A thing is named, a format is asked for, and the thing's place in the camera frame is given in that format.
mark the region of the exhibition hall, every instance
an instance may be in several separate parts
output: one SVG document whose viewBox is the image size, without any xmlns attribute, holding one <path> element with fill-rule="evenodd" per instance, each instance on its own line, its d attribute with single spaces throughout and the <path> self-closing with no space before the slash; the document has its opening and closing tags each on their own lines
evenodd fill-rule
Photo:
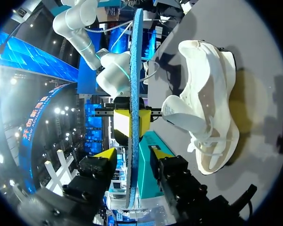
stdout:
<svg viewBox="0 0 283 226">
<path fill-rule="evenodd" d="M 247 1 L 27 0 L 0 28 L 28 225 L 245 225 L 282 166 L 283 56 Z"/>
</svg>

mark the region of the robotic arm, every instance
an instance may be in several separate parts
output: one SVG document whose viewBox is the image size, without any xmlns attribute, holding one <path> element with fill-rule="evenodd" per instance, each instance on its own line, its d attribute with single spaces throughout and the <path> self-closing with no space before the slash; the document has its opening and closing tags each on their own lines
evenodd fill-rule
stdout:
<svg viewBox="0 0 283 226">
<path fill-rule="evenodd" d="M 97 0 L 63 0 L 70 9 L 57 15 L 53 21 L 54 31 L 65 37 L 81 54 L 92 70 L 101 66 L 105 69 L 97 76 L 98 85 L 111 97 L 129 94 L 129 63 L 130 54 L 109 53 L 106 49 L 95 52 L 86 26 L 96 20 Z"/>
<path fill-rule="evenodd" d="M 74 46 L 91 69 L 98 69 L 101 66 L 100 59 L 84 30 L 84 27 L 93 24 L 96 20 L 97 0 L 65 0 L 63 3 L 73 7 L 56 16 L 52 24 L 53 30 Z"/>
</svg>

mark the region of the display screen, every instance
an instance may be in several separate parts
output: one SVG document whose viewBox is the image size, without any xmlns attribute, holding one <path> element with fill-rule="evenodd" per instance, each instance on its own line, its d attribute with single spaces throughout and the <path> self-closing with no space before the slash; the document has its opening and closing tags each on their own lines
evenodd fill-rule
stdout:
<svg viewBox="0 0 283 226">
<path fill-rule="evenodd" d="M 7 37 L 6 33 L 0 32 L 0 45 Z M 15 37 L 9 39 L 4 52 L 0 54 L 0 65 L 55 76 L 72 82 L 78 80 L 76 68 Z"/>
</svg>

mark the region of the blue banner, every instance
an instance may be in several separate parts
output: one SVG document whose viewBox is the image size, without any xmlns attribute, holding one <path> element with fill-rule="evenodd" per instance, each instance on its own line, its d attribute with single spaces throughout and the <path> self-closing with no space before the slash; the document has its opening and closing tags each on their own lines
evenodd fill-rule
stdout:
<svg viewBox="0 0 283 226">
<path fill-rule="evenodd" d="M 0 45 L 7 37 L 6 33 L 0 32 Z M 0 54 L 0 65 L 72 82 L 77 82 L 79 74 L 75 67 L 15 37 L 9 39 L 3 54 Z"/>
<path fill-rule="evenodd" d="M 24 176 L 26 189 L 31 194 L 36 192 L 36 187 L 33 181 L 32 171 L 32 147 L 33 137 L 38 128 L 38 123 L 51 99 L 58 94 L 63 88 L 69 84 L 57 86 L 48 92 L 47 96 L 42 97 L 34 107 L 31 114 L 28 116 L 25 127 L 22 133 L 22 142 L 19 150 L 19 167 Z"/>
</svg>

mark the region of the stage light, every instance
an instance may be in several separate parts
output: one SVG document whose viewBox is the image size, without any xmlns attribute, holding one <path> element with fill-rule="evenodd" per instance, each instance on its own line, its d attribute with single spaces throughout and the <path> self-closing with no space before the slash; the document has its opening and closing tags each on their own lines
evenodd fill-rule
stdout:
<svg viewBox="0 0 283 226">
<path fill-rule="evenodd" d="M 12 85 L 15 85 L 15 84 L 17 83 L 17 79 L 12 78 L 12 79 L 10 80 L 10 83 L 11 83 Z"/>
<path fill-rule="evenodd" d="M 4 157 L 2 154 L 0 154 L 0 163 L 2 164 L 4 162 Z"/>
<path fill-rule="evenodd" d="M 55 108 L 55 113 L 56 113 L 56 114 L 60 114 L 60 112 L 61 112 L 61 109 L 59 109 L 58 107 L 56 107 L 56 108 Z"/>
<path fill-rule="evenodd" d="M 9 180 L 9 184 L 13 187 L 15 186 L 15 182 L 13 180 Z"/>
</svg>

